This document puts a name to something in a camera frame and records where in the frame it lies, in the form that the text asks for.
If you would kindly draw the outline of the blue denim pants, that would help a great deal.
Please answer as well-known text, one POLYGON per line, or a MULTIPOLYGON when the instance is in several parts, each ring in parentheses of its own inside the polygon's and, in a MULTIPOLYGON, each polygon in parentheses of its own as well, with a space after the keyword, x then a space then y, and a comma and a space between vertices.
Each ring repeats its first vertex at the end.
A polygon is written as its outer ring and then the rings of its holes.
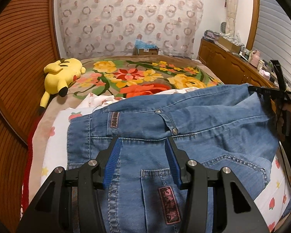
POLYGON ((97 161, 107 232, 268 232, 254 200, 278 143, 271 99, 248 84, 221 85, 73 119, 68 168, 97 161))

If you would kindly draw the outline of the white floral bed sheet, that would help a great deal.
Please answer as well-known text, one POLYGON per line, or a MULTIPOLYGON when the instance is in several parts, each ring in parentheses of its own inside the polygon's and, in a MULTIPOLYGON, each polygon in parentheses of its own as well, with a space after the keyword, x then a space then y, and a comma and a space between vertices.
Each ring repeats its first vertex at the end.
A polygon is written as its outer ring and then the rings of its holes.
POLYGON ((115 100, 91 94, 57 115, 42 180, 57 166, 78 168, 120 137, 110 185, 99 193, 107 232, 178 232, 186 191, 173 182, 165 140, 204 167, 229 167, 270 230, 291 211, 291 173, 277 149, 274 116, 248 86, 167 90, 115 100))

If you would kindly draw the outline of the pink thermos jug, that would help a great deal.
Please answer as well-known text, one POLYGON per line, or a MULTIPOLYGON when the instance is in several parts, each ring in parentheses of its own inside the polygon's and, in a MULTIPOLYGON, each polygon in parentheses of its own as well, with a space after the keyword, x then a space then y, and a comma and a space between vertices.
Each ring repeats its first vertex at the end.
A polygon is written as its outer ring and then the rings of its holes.
POLYGON ((258 68, 259 61, 260 61, 260 52, 258 50, 252 50, 249 57, 249 63, 255 68, 258 68))

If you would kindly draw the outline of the wooden sideboard cabinet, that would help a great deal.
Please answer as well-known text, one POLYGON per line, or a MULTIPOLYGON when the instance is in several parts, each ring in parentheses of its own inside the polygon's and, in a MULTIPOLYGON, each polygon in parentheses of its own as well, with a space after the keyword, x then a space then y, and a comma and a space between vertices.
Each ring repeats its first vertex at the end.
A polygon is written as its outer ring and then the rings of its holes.
POLYGON ((201 39, 198 60, 225 84, 249 83, 253 86, 274 87, 254 66, 205 39, 201 39))

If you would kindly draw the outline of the grey window blind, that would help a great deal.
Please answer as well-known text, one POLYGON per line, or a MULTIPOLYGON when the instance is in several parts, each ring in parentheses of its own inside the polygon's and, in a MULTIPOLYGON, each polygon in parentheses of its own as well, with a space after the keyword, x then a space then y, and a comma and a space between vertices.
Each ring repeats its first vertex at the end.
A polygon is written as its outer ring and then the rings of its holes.
POLYGON ((260 0, 253 48, 263 60, 280 62, 291 87, 291 20, 276 0, 260 0))

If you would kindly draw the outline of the cardboard box on cabinet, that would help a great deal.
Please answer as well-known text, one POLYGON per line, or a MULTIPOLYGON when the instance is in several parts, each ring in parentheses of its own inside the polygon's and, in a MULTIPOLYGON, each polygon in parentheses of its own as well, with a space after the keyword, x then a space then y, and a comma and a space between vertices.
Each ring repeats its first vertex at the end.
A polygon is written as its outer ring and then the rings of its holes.
POLYGON ((218 44, 224 46, 231 53, 239 53, 243 46, 243 44, 236 39, 226 36, 220 36, 218 44))

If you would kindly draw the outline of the beige tied side curtain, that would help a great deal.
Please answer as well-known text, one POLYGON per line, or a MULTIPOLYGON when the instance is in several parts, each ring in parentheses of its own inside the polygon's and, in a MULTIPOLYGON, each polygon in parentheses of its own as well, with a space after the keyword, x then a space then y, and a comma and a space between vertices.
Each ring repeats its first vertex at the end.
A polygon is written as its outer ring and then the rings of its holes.
POLYGON ((227 2, 226 33, 234 36, 235 27, 236 27, 238 0, 226 0, 226 2, 227 2))

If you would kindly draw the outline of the yellow Pikachu plush toy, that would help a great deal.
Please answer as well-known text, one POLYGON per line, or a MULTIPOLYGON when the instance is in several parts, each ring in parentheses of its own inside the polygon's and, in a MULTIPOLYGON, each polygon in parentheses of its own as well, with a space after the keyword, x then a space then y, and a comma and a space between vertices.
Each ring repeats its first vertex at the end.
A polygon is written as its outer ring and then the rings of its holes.
POLYGON ((50 96, 58 94, 60 97, 65 97, 69 87, 86 73, 86 68, 76 58, 62 58, 49 63, 44 67, 43 72, 46 74, 44 79, 45 92, 41 98, 40 107, 46 108, 50 96))

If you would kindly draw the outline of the brown floral blanket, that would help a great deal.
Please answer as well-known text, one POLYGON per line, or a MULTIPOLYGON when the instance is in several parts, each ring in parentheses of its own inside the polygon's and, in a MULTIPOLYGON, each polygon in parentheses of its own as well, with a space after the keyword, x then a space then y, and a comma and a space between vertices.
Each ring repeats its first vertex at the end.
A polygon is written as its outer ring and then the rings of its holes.
POLYGON ((86 73, 65 97, 50 99, 32 135, 30 200, 55 166, 66 167, 67 129, 72 119, 125 98, 222 84, 198 60, 146 55, 88 58, 81 62, 86 73))

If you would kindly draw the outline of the cardboard box with blue bag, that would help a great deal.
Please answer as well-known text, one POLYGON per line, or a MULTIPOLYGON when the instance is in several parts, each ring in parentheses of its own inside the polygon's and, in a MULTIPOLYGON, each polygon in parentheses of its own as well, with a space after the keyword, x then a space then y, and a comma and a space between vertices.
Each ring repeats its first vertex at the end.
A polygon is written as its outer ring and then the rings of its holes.
POLYGON ((135 41, 133 55, 157 55, 159 48, 152 42, 143 42, 139 39, 135 41))

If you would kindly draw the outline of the brown louvered wardrobe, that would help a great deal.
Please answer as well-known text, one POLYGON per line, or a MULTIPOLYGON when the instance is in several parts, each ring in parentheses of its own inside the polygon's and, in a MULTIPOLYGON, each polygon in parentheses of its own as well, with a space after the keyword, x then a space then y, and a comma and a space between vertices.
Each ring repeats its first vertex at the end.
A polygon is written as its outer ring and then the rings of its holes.
POLYGON ((58 58, 53 0, 0 0, 0 231, 15 232, 28 204, 28 138, 58 58))

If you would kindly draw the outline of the circle patterned curtain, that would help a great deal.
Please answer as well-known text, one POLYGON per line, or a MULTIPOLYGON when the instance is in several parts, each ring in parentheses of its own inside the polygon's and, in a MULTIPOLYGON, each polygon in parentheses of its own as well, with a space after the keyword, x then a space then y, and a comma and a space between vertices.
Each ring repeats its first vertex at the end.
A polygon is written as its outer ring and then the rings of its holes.
POLYGON ((131 55, 135 43, 190 57, 203 0, 55 0, 61 50, 68 57, 131 55))

